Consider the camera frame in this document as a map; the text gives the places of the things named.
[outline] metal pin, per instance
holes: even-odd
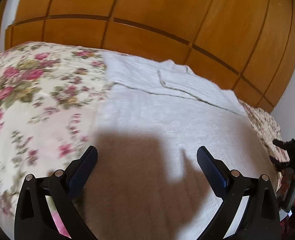
[[[268,176],[268,175],[265,175],[265,174],[263,174],[263,175],[262,175],[262,179],[263,179],[264,181],[268,181],[268,180],[269,180],[269,176]]]
[[[63,171],[62,170],[57,170],[56,172],[55,172],[55,176],[56,177],[60,177],[60,176],[62,176],[63,175]]]
[[[239,177],[239,176],[240,176],[240,172],[237,171],[237,170],[232,170],[232,171],[231,171],[231,174],[232,174],[232,176],[234,176],[234,177]]]
[[[31,180],[32,178],[33,178],[33,175],[32,175],[32,174],[28,174],[28,175],[26,175],[26,177],[25,177],[25,179],[26,179],[27,181]]]

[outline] white blanket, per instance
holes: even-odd
[[[275,185],[274,168],[236,100],[186,66],[104,58],[115,85],[94,125],[99,159],[85,200],[96,237],[197,239],[222,203],[198,166],[202,145],[229,169],[254,178],[267,174]],[[227,235],[237,229],[246,200]]]

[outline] black device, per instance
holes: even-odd
[[[290,188],[286,194],[277,194],[277,196],[280,195],[278,199],[281,199],[279,201],[279,208],[282,208],[285,212],[289,213],[295,199],[295,180],[293,179],[293,175],[295,174],[295,140],[292,139],[291,141],[283,142],[274,139],[273,144],[277,147],[280,147],[281,149],[286,150],[290,159],[289,162],[281,163],[277,159],[270,156],[270,160],[275,165],[277,171],[285,170],[284,176],[287,176],[289,179],[288,183],[290,184]]]
[[[85,185],[97,157],[96,148],[90,146],[80,159],[72,161],[64,171],[57,170],[44,178],[35,178],[32,174],[25,177],[15,213],[15,240],[69,240],[58,232],[46,195],[52,196],[72,240],[97,240],[72,204],[72,199],[79,195]],[[243,196],[249,196],[249,199],[242,220],[236,233],[225,239],[280,240],[277,201],[267,175],[255,179],[244,177],[237,170],[230,171],[224,162],[214,159],[204,146],[198,149],[197,161],[215,195],[223,200],[198,240],[223,239]]]

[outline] bedspread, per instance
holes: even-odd
[[[105,92],[95,49],[30,42],[0,54],[0,209],[13,215],[24,177],[65,169],[88,146]]]

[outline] silver screw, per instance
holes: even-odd
[[[32,175],[32,174],[28,174],[28,175],[26,175],[26,177],[25,177],[25,179],[26,179],[27,181],[31,180],[32,178],[33,178],[33,175]]]
[[[269,180],[269,176],[268,176],[268,175],[265,175],[265,174],[263,174],[263,175],[262,175],[262,179],[263,179],[264,181],[268,181],[268,180]]]
[[[232,170],[232,171],[231,171],[231,174],[232,174],[234,177],[239,177],[239,176],[240,176],[240,172],[237,171],[237,170]]]
[[[60,177],[60,176],[62,176],[63,175],[63,171],[62,170],[57,170],[56,172],[55,172],[55,176],[56,177]]]

